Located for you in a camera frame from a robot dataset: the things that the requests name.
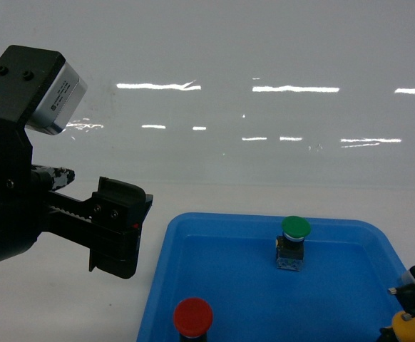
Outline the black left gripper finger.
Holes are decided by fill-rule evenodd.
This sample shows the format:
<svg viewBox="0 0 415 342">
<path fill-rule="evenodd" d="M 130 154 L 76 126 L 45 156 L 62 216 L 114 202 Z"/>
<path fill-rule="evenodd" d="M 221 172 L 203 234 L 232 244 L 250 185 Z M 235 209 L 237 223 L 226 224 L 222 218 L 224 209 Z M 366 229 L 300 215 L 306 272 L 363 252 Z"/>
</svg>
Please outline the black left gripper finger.
<svg viewBox="0 0 415 342">
<path fill-rule="evenodd" d="M 47 231 L 88 248 L 90 271 L 97 268 L 122 279 L 134 276 L 151 194 L 100 177 L 98 189 L 84 201 L 50 191 L 45 202 L 50 208 Z"/>
</svg>

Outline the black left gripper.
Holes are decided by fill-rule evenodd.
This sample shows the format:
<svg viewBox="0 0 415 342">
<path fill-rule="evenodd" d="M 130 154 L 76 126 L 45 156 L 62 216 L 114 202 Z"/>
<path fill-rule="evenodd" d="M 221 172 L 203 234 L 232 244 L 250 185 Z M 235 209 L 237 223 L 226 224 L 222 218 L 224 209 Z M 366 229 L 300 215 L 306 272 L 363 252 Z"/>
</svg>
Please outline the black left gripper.
<svg viewBox="0 0 415 342">
<path fill-rule="evenodd" d="M 58 51 L 16 45 L 0 57 L 0 261 L 36 241 L 42 193 L 75 180 L 74 170 L 32 165 L 33 147 L 25 131 L 65 62 Z"/>
</svg>

